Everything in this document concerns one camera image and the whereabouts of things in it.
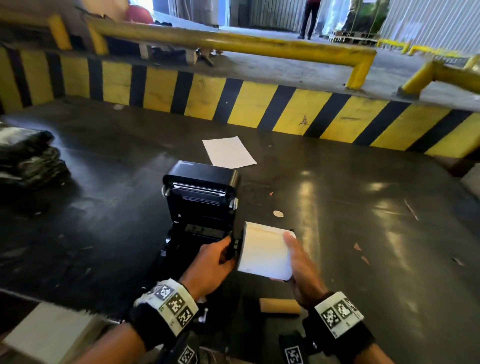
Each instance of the table surface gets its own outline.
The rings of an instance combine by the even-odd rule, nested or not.
[[[480,206],[432,158],[80,98],[6,119],[53,132],[72,178],[1,195],[3,290],[123,318],[171,225],[163,175],[238,135],[258,164],[239,170],[237,227],[294,229],[395,362],[480,361]],[[258,298],[292,298],[288,286],[234,272],[221,290],[204,345],[280,363],[277,337],[301,320],[260,314]]]

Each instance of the hand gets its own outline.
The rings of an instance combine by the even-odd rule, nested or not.
[[[321,298],[328,293],[328,289],[299,241],[288,231],[283,234],[283,239],[290,251],[290,264],[293,271],[293,276],[288,283],[299,305],[309,310],[320,303]]]
[[[183,284],[194,300],[215,291],[227,278],[235,267],[235,260],[231,259],[220,264],[222,252],[230,244],[230,238],[202,245],[197,257],[183,274],[180,283]]]

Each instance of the wristband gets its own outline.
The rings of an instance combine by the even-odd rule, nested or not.
[[[325,297],[303,321],[305,332],[325,355],[351,364],[375,338],[363,323],[364,316],[342,292],[329,292]]]
[[[129,322],[147,350],[170,344],[198,312],[187,289],[173,279],[158,282],[135,301]]]

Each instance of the cardboard tube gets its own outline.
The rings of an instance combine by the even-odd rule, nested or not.
[[[301,314],[301,308],[297,301],[277,298],[261,298],[260,311],[266,314]]]

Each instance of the white paper sheet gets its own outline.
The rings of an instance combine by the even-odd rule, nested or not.
[[[237,136],[203,142],[214,166],[235,169],[257,164]]]
[[[292,276],[290,253],[283,240],[287,230],[245,222],[240,272],[274,279],[289,280]]]

